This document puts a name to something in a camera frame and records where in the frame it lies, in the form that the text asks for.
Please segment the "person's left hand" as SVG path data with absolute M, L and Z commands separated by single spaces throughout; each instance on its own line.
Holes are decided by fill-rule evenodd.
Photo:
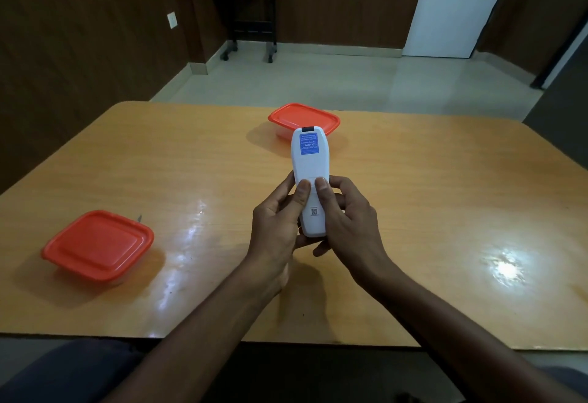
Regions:
M 290 199 L 295 191 L 295 176 L 291 171 L 254 208 L 252 215 L 245 271 L 254 287 L 262 289 L 270 298 L 279 294 L 287 283 L 293 252 L 319 241 L 319 238 L 309 238 L 299 232 L 299 219 L 290 221 Z

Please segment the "person's right hand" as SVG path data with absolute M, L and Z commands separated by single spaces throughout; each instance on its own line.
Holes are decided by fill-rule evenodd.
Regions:
M 379 270 L 392 264 L 382 243 L 376 210 L 351 179 L 331 176 L 328 182 L 334 192 L 342 194 L 342 217 L 326 229 L 313 255 L 333 251 L 358 285 L 367 288 Z

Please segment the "white remote control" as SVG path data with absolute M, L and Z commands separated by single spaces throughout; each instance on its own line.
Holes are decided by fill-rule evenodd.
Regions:
M 307 180 L 311 192 L 299 220 L 303 234 L 309 238 L 326 235 L 325 212 L 315 187 L 319 177 L 329 180 L 330 153 L 324 130 L 319 126 L 301 127 L 294 131 L 290 142 L 290 155 L 296 184 Z

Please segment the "person's right forearm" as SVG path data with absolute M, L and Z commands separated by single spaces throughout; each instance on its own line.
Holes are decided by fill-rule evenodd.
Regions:
M 411 279 L 387 256 L 349 270 L 430 352 L 466 398 L 478 403 L 588 403 Z

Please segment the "person's left forearm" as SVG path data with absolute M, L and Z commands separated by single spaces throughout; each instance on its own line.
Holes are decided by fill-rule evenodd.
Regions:
M 291 256 L 247 256 L 100 403 L 198 403 L 288 280 Z

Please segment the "clear container with orange lid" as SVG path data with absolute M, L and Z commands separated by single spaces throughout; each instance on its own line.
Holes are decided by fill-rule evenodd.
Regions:
M 155 240 L 152 229 L 105 210 L 85 213 L 45 244 L 42 259 L 84 280 L 121 282 Z
M 318 126 L 329 136 L 341 124 L 335 114 L 300 103 L 285 104 L 271 112 L 268 120 L 273 123 L 275 134 L 286 141 L 292 139 L 298 128 Z

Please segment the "black wheeled side table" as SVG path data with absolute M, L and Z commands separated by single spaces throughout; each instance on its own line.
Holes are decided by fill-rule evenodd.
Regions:
M 266 61 L 277 53 L 277 0 L 213 0 L 226 31 L 227 43 L 220 59 L 238 51 L 238 39 L 266 44 Z

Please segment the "white door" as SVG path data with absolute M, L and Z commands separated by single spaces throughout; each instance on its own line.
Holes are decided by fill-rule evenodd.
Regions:
M 469 58 L 497 0 L 418 0 L 403 57 Z

